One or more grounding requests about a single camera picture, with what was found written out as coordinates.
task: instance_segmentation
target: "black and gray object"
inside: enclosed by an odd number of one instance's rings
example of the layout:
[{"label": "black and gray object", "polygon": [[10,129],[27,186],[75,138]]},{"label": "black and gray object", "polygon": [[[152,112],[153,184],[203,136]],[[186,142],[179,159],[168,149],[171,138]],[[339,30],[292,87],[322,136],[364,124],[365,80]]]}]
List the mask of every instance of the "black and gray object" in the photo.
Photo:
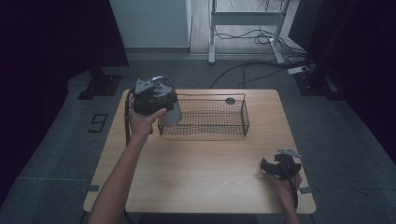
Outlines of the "black and gray object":
[{"label": "black and gray object", "polygon": [[301,158],[302,156],[300,154],[298,154],[296,151],[294,151],[293,149],[278,149],[278,152],[288,155],[288,156],[292,156],[295,158]]},{"label": "black and gray object", "polygon": [[175,126],[181,121],[181,110],[172,81],[167,77],[138,79],[134,90],[134,112],[149,116],[166,108],[166,115],[160,118],[164,126]]},{"label": "black and gray object", "polygon": [[297,173],[301,170],[301,164],[295,163],[292,156],[285,154],[276,154],[275,161],[277,161],[278,163],[272,164],[268,162],[265,158],[262,158],[262,163],[260,165],[260,168],[268,174],[277,175],[281,179],[288,180],[291,188],[291,193],[294,199],[294,206],[297,208],[298,206],[297,188],[295,184],[291,181],[291,179],[294,178],[297,175]]}]

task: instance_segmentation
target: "black wire basket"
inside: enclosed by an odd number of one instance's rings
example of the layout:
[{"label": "black wire basket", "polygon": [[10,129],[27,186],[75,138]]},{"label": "black wire basket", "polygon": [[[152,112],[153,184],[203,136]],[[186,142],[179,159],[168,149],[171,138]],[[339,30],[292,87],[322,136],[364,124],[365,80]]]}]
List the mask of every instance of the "black wire basket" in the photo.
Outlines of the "black wire basket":
[{"label": "black wire basket", "polygon": [[248,134],[248,110],[244,93],[179,94],[182,114],[176,126],[164,126],[158,121],[160,134]]}]

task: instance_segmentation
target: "power strip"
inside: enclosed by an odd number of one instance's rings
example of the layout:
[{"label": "power strip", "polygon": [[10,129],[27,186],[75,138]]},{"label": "power strip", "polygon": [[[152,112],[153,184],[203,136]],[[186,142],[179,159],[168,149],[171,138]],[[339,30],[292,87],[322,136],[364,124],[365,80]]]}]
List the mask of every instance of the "power strip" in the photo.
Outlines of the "power strip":
[{"label": "power strip", "polygon": [[303,73],[306,71],[309,71],[308,67],[306,67],[306,66],[291,68],[291,69],[288,69],[288,75],[292,76],[292,75]]}]

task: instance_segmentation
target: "black curtain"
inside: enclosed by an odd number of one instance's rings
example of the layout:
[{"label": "black curtain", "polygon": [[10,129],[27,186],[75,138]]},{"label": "black curtain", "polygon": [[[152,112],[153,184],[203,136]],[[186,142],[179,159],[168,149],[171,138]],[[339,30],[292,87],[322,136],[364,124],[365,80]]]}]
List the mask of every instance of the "black curtain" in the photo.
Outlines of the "black curtain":
[{"label": "black curtain", "polygon": [[0,22],[3,203],[61,109],[68,79],[128,62],[107,0],[2,1]]},{"label": "black curtain", "polygon": [[335,45],[332,78],[396,162],[396,2],[360,0]]}]

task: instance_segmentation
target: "gray floor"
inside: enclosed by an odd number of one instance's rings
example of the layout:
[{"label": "gray floor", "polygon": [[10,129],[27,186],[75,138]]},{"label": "gray floor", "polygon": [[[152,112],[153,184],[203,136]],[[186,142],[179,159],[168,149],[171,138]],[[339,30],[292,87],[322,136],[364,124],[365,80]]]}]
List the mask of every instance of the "gray floor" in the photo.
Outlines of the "gray floor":
[{"label": "gray floor", "polygon": [[[117,93],[90,101],[77,99],[87,87],[90,74],[72,78],[61,112],[1,209],[0,223],[79,223],[86,188],[121,93],[131,88],[138,77],[163,75],[172,78],[180,89],[207,89],[223,71],[245,62],[227,57],[208,65],[206,60],[179,58],[133,60],[130,68],[106,68],[108,75],[123,76]],[[276,70],[252,65],[247,69],[247,79]],[[214,88],[235,89],[240,81],[241,70],[237,68]],[[346,102],[302,96],[286,70],[248,83],[247,88],[279,92],[317,204],[315,214],[301,216],[304,223],[396,223],[396,166]],[[108,114],[103,131],[87,132],[98,128],[91,120],[94,114],[102,113]],[[281,215],[254,216],[260,223],[283,220]],[[132,218],[138,220],[139,215],[132,214]]]}]

